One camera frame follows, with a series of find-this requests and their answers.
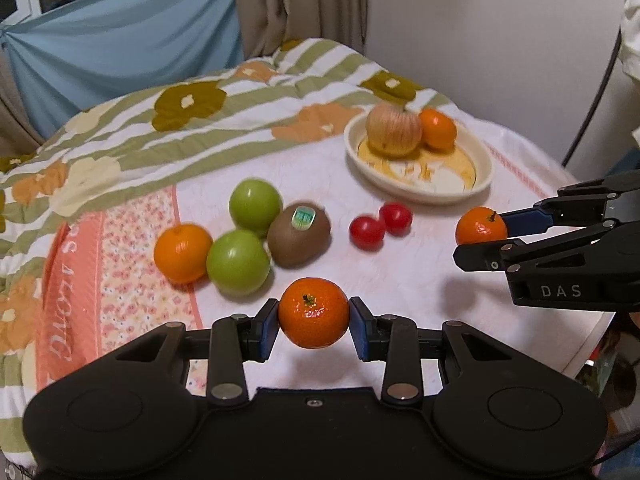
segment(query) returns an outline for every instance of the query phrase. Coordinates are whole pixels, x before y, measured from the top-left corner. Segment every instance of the blue curtain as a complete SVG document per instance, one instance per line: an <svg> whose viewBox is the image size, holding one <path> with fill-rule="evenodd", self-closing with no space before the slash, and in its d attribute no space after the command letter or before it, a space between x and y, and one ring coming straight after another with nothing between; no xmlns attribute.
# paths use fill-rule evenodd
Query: blue curtain
<svg viewBox="0 0 640 480"><path fill-rule="evenodd" d="M235 0L78 0L3 31L31 123L242 61Z"/></svg>

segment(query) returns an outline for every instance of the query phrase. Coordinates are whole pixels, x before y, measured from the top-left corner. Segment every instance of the blue gripper pad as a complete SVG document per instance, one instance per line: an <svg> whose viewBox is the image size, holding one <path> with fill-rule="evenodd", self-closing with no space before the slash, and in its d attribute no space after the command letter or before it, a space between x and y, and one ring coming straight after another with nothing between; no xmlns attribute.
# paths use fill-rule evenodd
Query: blue gripper pad
<svg viewBox="0 0 640 480"><path fill-rule="evenodd" d="M356 347L358 358L366 362L369 360L367 330L365 321L354 304L354 299L359 301L360 298L351 298L349 300L349 332L351 333L351 339L353 339L353 345Z"/></svg>
<svg viewBox="0 0 640 480"><path fill-rule="evenodd" d="M509 238L546 233L554 225L554 219L540 209L523 209L500 215L507 225Z"/></svg>
<svg viewBox="0 0 640 480"><path fill-rule="evenodd" d="M278 322L278 302L276 301L275 306L271 307L271 310L262 322L262 334L260 335L260 357L265 361L268 360L269 355L271 355L271 349L273 349L273 345L276 342L276 337L278 336L279 331L280 323Z"/></svg>

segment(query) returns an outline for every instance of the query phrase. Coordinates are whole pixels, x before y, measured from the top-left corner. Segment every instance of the orange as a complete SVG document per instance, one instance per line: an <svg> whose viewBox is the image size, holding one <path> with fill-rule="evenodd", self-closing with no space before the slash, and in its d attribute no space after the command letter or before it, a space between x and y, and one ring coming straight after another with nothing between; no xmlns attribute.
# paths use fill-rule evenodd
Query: orange
<svg viewBox="0 0 640 480"><path fill-rule="evenodd" d="M154 262L170 282L183 285L207 273L213 240L196 224L179 224L163 232L154 247Z"/></svg>
<svg viewBox="0 0 640 480"><path fill-rule="evenodd" d="M475 207L462 215L456 225L456 243L477 244L509 237L507 225L497 212L488 207Z"/></svg>
<svg viewBox="0 0 640 480"><path fill-rule="evenodd" d="M433 108L425 108L418 117L422 123L422 142L439 152L449 153L455 149L458 128L449 116Z"/></svg>
<svg viewBox="0 0 640 480"><path fill-rule="evenodd" d="M291 283L280 298L278 320L293 344L302 348L324 348L347 331L347 297L329 280L301 278Z"/></svg>

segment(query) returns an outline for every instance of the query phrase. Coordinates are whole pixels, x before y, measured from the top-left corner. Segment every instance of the cherry tomato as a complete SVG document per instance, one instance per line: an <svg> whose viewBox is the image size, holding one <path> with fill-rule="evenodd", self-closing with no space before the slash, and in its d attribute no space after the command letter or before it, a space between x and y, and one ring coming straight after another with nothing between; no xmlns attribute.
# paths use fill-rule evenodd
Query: cherry tomato
<svg viewBox="0 0 640 480"><path fill-rule="evenodd" d="M414 214L399 202L387 202L380 208L380 220L390 235L404 236L411 229Z"/></svg>
<svg viewBox="0 0 640 480"><path fill-rule="evenodd" d="M382 247L385 225L373 216L358 216L349 225L353 245L364 251L377 251Z"/></svg>

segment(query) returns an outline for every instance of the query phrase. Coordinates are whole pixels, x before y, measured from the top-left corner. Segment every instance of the white cloth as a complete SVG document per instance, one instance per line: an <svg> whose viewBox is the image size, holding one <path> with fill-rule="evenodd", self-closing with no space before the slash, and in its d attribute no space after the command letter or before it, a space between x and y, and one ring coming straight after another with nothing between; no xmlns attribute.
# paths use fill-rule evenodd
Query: white cloth
<svg viewBox="0 0 640 480"><path fill-rule="evenodd" d="M626 0L620 32L622 70L640 84L640 0Z"/></svg>
<svg viewBox="0 0 640 480"><path fill-rule="evenodd" d="M356 169L346 163L344 141L333 138L204 174L177 185L180 220L203 225L214 237L233 227L226 199L238 182L250 176L272 182L285 203L313 200L332 222L332 245L307 267L274 267L266 290L237 303L212 284L196 289L204 326L235 312L255 315L266 298L279 298L286 286L303 276L338 283L348 296L360 296L375 315L411 317L423 328L440 328L459 319L539 361L574 376L604 333L611 313L577 312L514 306L503 272L465 273L453 263L456 222L467 209L485 203L498 211L531 206L558 187L574 182L539 148L514 132L448 108L485 140L494 156L495 176L488 193L453 206L416 206L412 232L387 236L377 253L363 253L349 242L348 227L359 214L376 214L385 200ZM203 200L215 195L218 200ZM562 232L552 228L542 237ZM382 384L383 363L358 361L348 334L330 348L307 351L280 334L266 364L244 365L248 386L322 388ZM440 390L434 361L423 361L427 394Z"/></svg>

